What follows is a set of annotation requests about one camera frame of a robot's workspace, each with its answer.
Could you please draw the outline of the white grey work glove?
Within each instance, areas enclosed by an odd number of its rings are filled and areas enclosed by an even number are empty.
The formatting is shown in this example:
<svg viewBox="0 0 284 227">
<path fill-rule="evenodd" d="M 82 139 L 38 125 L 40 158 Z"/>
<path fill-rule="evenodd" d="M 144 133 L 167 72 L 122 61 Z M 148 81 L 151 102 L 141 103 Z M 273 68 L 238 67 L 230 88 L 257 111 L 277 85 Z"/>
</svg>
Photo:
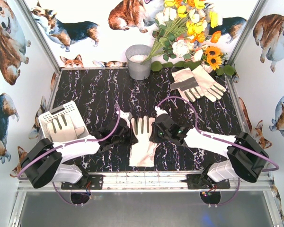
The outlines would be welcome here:
<svg viewBox="0 0 284 227">
<path fill-rule="evenodd" d="M 83 126 L 75 128 L 68 114 L 59 115 L 47 124 L 53 142 L 76 140 L 85 131 Z"/>
</svg>

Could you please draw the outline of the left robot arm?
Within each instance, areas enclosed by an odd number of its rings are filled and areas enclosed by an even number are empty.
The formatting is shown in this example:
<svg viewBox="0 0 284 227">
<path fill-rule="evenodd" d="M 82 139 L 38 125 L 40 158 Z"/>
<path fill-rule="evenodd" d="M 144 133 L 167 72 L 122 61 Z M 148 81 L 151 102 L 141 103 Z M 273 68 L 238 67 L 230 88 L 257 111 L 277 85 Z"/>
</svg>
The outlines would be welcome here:
<svg viewBox="0 0 284 227">
<path fill-rule="evenodd" d="M 35 189 L 48 183 L 64 182 L 72 188 L 91 185 L 91 176 L 83 167 L 66 162 L 85 155 L 109 150 L 113 145 L 134 145 L 138 142 L 132 127 L 124 120 L 113 122 L 90 135 L 67 142 L 42 139 L 21 161 L 19 175 L 25 174 Z"/>
</svg>

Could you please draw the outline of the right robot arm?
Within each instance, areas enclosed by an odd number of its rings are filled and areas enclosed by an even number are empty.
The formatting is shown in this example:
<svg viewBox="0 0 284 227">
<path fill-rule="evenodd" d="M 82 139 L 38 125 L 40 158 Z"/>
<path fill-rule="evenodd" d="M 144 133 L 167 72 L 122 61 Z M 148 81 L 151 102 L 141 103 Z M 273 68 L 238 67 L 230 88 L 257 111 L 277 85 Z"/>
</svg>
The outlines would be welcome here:
<svg viewBox="0 0 284 227">
<path fill-rule="evenodd" d="M 206 167 L 205 178 L 210 183 L 232 178 L 255 183 L 268 161 L 268 154 L 248 133 L 241 132 L 238 136 L 209 133 L 179 125 L 166 113 L 152 123 L 150 141 L 169 141 L 176 146 L 198 148 L 225 157 L 225 161 Z"/>
</svg>

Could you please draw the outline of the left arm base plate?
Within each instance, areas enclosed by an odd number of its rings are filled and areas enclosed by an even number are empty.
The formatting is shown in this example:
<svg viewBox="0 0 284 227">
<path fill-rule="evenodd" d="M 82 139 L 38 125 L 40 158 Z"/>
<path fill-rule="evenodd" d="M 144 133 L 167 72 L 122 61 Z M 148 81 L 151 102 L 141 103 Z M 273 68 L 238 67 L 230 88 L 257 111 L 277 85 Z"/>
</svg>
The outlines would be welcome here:
<svg viewBox="0 0 284 227">
<path fill-rule="evenodd" d="M 103 175 L 85 175 L 76 183 L 62 182 L 62 190 L 102 190 Z"/>
</svg>

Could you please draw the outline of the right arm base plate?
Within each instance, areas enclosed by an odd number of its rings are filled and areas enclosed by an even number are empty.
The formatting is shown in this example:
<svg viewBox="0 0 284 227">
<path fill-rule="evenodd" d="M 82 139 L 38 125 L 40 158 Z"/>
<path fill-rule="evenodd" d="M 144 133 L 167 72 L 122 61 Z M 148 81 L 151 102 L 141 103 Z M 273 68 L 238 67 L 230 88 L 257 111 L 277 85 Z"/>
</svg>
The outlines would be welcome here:
<svg viewBox="0 0 284 227">
<path fill-rule="evenodd" d="M 187 183 L 188 189 L 211 189 L 216 186 L 217 189 L 229 189 L 229 181 L 222 180 L 220 182 L 214 182 L 208 177 L 202 177 L 201 175 L 188 174 L 183 182 Z"/>
</svg>

